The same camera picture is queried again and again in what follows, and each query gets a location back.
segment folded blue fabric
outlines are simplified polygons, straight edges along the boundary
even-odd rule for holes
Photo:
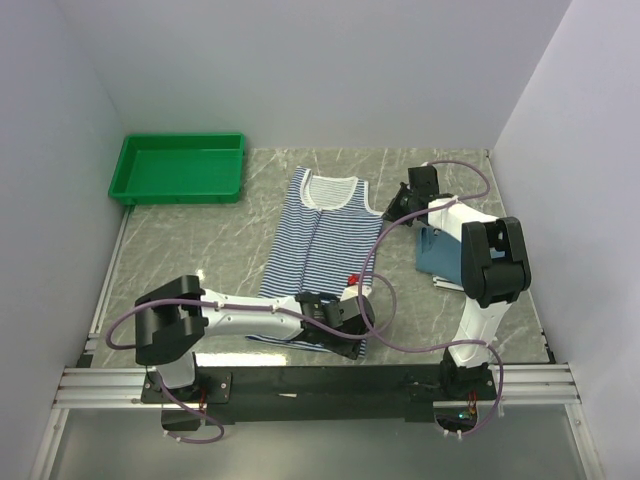
[[[491,250],[491,258],[504,252]],[[422,227],[416,238],[416,270],[462,285],[462,243],[433,227]]]

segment white panel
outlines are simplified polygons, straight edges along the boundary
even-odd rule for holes
[[[58,0],[130,131],[492,147],[569,0]]]
[[[60,373],[82,351],[121,209],[122,128],[49,0],[0,14],[2,478],[25,478]]]
[[[495,149],[608,478],[638,478],[640,3],[574,0]]]

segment green tray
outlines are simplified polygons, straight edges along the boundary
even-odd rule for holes
[[[109,196],[125,205],[237,202],[243,153],[241,133],[129,135]]]

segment gray marble tabletop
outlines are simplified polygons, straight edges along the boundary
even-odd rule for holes
[[[424,161],[460,159],[489,175],[492,192],[469,205],[485,213],[504,216],[504,208],[484,150],[433,149],[254,149],[248,152],[244,192],[232,205],[140,206],[131,214],[121,254],[114,268],[102,332],[118,315],[129,310],[140,295],[185,274],[196,274],[204,288],[234,295],[258,293],[284,195],[299,165],[317,175],[358,176],[370,183],[369,202],[384,210],[406,181],[407,168]],[[439,165],[441,191],[453,194],[482,188],[477,175],[464,167]],[[387,276],[398,294],[394,324],[386,330],[393,342],[427,346],[451,340],[455,335],[464,294],[438,289],[430,275],[417,272],[414,228],[395,229],[378,251],[375,270]],[[384,285],[375,285],[372,303],[378,321],[388,318],[390,296]],[[125,323],[114,336],[131,343],[134,322]],[[505,362],[548,362],[529,292],[505,315],[494,342]],[[196,348],[203,365],[339,365],[353,361],[330,353],[306,352],[266,345],[243,337],[201,340]],[[370,341],[367,364],[436,363],[441,353],[405,354]],[[132,351],[114,352],[99,342],[92,367],[136,366]]]

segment blue and white striped shirt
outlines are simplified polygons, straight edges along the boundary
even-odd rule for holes
[[[360,273],[382,228],[381,213],[371,210],[368,194],[365,180],[319,177],[298,167],[287,191],[259,296],[322,292],[340,297],[349,277]],[[364,281],[365,285],[371,283],[371,278]],[[324,350],[303,342],[250,338]]]

